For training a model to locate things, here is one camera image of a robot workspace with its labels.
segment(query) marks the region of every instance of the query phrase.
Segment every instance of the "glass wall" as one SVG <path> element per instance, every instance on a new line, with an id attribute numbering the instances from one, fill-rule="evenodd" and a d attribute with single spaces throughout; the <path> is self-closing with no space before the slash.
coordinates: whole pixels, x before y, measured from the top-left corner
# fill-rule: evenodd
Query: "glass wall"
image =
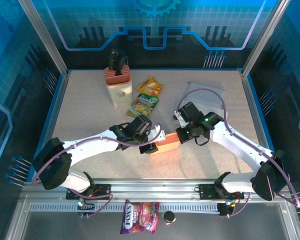
<path id="1" fill-rule="evenodd" d="M 292 0 L 250 73 L 275 150 L 300 192 L 300 0 Z"/>
<path id="2" fill-rule="evenodd" d="M 6 237 L 59 75 L 18 1 L 0 1 L 0 239 Z"/>
<path id="3" fill-rule="evenodd" d="M 34 0 L 69 69 L 242 68 L 277 0 Z"/>

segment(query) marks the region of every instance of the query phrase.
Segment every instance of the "black knife handle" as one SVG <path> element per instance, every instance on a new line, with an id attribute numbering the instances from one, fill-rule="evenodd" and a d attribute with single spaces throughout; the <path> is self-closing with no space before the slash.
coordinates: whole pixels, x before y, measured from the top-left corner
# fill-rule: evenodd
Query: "black knife handle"
<path id="1" fill-rule="evenodd" d="M 115 60 L 116 60 L 117 50 L 111 49 L 110 56 L 109 56 L 109 70 L 113 70 L 115 66 Z"/>
<path id="2" fill-rule="evenodd" d="M 116 70 L 115 75 L 116 75 L 116 76 L 122 75 L 122 74 L 121 74 L 121 69 L 122 69 L 123 66 L 125 65 L 125 62 L 126 62 L 126 55 L 123 53 L 123 54 L 120 56 L 120 58 L 119 58 L 119 60 L 118 60 L 118 62 L 117 62 L 117 64 L 116 64 L 116 66 L 115 66 L 115 70 Z"/>

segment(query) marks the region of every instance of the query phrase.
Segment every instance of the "green snack bag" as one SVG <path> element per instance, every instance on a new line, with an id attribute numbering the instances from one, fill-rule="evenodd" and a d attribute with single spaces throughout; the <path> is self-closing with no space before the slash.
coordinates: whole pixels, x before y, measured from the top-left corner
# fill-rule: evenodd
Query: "green snack bag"
<path id="1" fill-rule="evenodd" d="M 149 96 L 141 93 L 138 95 L 126 114 L 134 118 L 141 114 L 149 116 L 152 109 L 155 108 L 158 102 L 159 98 L 157 96 Z"/>

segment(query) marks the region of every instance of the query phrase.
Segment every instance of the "candy bag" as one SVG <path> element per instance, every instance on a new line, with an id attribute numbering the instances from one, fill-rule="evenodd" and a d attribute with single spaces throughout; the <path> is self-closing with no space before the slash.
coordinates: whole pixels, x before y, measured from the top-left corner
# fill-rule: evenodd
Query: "candy bag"
<path id="1" fill-rule="evenodd" d="M 156 233 L 159 202 L 129 202 L 125 200 L 120 234 L 150 231 Z"/>
<path id="2" fill-rule="evenodd" d="M 132 106 L 126 112 L 131 117 L 137 117 L 141 114 L 149 116 L 152 109 L 158 104 L 157 96 L 149 96 L 147 94 L 139 94 Z"/>
<path id="3" fill-rule="evenodd" d="M 159 96 L 163 87 L 164 84 L 158 83 L 154 76 L 151 76 L 147 81 L 137 86 L 136 90 L 141 94 Z"/>

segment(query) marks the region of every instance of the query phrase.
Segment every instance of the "black cap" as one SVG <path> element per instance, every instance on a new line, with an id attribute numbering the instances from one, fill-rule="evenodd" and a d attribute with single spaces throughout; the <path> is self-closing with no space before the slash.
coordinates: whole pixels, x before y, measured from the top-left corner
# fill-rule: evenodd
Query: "black cap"
<path id="1" fill-rule="evenodd" d="M 170 224 L 170 223 L 172 223 L 175 220 L 175 214 L 172 211 L 166 211 L 163 214 L 163 220 L 166 223 Z"/>

